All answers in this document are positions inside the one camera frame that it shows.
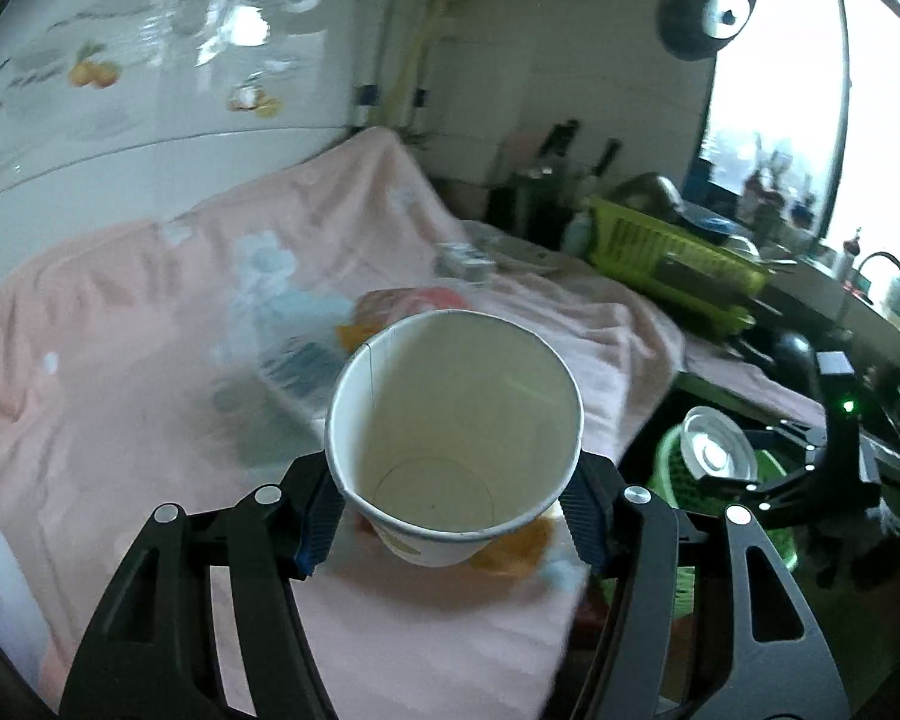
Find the yellow pipe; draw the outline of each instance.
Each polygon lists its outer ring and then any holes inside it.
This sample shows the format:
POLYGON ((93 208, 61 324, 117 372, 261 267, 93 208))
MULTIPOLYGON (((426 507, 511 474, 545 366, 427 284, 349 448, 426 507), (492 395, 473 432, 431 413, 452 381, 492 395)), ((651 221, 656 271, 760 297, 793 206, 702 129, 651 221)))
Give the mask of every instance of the yellow pipe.
POLYGON ((434 0, 430 12, 427 14, 423 24, 420 25, 420 29, 416 32, 415 38, 413 38, 413 45, 410 46, 410 52, 400 68, 400 74, 397 76, 396 84, 394 84, 394 90, 384 100, 382 124, 386 127, 399 127, 403 107, 410 95, 410 86, 418 78, 420 60, 433 40, 439 21, 446 13, 447 5, 449 4, 450 0, 434 0))

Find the fruit sticker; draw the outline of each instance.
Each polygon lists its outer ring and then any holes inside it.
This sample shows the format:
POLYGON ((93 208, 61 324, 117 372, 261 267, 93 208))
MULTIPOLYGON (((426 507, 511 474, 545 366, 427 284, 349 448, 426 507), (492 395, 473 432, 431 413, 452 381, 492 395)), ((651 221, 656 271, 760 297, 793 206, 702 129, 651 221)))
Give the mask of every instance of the fruit sticker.
POLYGON ((283 101, 268 95, 259 84, 242 83, 230 92, 226 107, 231 111, 253 111, 261 119, 272 119, 283 110, 283 101))
POLYGON ((120 79, 120 66, 116 62, 94 62, 91 57, 103 52, 103 43, 87 41, 77 52, 77 64, 74 64, 67 79, 74 86, 93 84, 98 89, 113 86, 120 79))

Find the white paper cup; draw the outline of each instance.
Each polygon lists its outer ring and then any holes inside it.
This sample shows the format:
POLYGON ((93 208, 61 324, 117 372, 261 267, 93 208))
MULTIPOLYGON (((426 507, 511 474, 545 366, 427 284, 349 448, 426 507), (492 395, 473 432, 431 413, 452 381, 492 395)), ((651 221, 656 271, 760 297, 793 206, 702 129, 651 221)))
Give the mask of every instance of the white paper cup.
POLYGON ((543 514, 570 481, 581 435, 577 384, 540 337, 488 314, 434 311, 350 358, 326 454, 392 552, 441 566, 543 514))

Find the cup rim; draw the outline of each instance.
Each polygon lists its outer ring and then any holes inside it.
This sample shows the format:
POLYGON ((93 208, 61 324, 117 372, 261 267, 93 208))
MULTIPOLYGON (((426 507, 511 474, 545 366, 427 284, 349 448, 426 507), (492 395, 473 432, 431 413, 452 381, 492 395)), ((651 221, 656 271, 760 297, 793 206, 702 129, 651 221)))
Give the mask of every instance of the cup rim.
POLYGON ((434 311, 425 311, 422 314, 413 314, 410 317, 399 319, 398 322, 394 322, 394 324, 391 324, 390 326, 384 328, 375 336, 372 336, 371 338, 368 338, 366 341, 361 343, 357 350, 350 356, 350 359, 346 361, 346 364, 343 366, 340 375, 338 375, 337 377, 337 381, 334 383, 333 391, 330 395, 330 405, 327 408, 326 423, 323 430, 323 445, 325 447, 324 451, 326 452, 327 466, 330 469, 330 475, 333 478, 334 484, 337 486, 337 489, 347 500, 352 502, 358 509, 360 509, 360 511, 365 514, 366 517, 375 519, 382 525, 391 528, 394 531, 405 533, 407 536, 422 538, 425 541, 440 541, 443 543, 490 541, 492 538, 497 538, 497 536, 503 536, 504 533, 511 533, 517 528, 522 528, 524 525, 540 517, 540 514, 546 512, 547 509, 549 509, 549 507, 554 504, 554 501, 559 498, 559 495, 564 491, 564 488, 566 488, 566 486, 570 483, 570 479, 571 477, 573 477, 574 471, 577 469, 577 462, 578 459, 580 459, 582 444, 583 399, 581 399, 580 396, 580 388, 577 386, 577 380, 574 379, 573 374, 570 372, 569 368, 566 365, 566 362, 563 361, 563 357, 560 357, 559 354, 557 354, 557 351, 555 351, 554 348, 550 346, 549 343, 547 343, 547 341, 544 341, 543 338, 540 338, 537 333, 533 332, 533 330, 528 330, 526 327, 522 327, 516 322, 511 322, 509 319, 495 317, 494 314, 485 314, 484 312, 480 311, 468 311, 466 309, 436 309, 434 311), (407 324, 422 322, 424 319, 432 319, 434 317, 434 314, 470 314, 472 317, 489 319, 492 322, 503 322, 504 324, 508 324, 511 328, 514 328, 521 333, 533 336, 537 341, 542 343, 543 346, 549 349, 550 353, 553 354, 553 356, 559 362, 560 367, 562 368, 564 374, 566 374, 567 379, 569 380, 573 388, 574 397, 577 401, 577 437, 573 450, 573 460, 567 467, 567 471, 559 480, 559 483, 557 483, 557 486, 549 493, 547 493, 545 499, 540 504, 537 504, 528 512, 524 512, 523 514, 520 514, 519 517, 514 517, 513 519, 509 519, 506 522, 500 523, 499 525, 493 525, 490 528, 483 528, 479 531, 434 531, 429 528, 423 528, 419 525, 413 525, 413 523, 404 522, 402 519, 392 517, 382 509, 378 509, 377 507, 375 507, 375 505, 371 504, 370 501, 367 501, 365 500, 365 498, 357 495, 357 493, 354 493, 354 491, 351 490, 348 485, 344 484, 343 479, 341 479, 340 474, 338 474, 337 464, 333 459, 334 442, 332 440, 332 433, 334 424, 334 404, 336 403, 341 383, 343 382, 344 378, 346 378, 346 373, 348 372, 348 370, 350 370, 353 365, 356 365, 357 360, 362 359, 363 355, 368 354, 370 352, 370 346, 372 345, 372 343, 374 343, 375 340, 379 340, 379 338, 381 338, 381 336, 383 336, 385 333, 394 332, 396 328, 400 328, 401 326, 407 324))

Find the metal lid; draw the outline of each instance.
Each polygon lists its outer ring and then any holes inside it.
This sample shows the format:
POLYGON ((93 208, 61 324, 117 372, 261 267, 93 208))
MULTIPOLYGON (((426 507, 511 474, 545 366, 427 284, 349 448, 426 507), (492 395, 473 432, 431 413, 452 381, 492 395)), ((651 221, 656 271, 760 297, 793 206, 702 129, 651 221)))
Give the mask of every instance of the metal lid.
POLYGON ((727 415, 708 406, 687 412, 680 431, 680 454, 694 479, 757 479, 754 447, 744 432, 727 415))

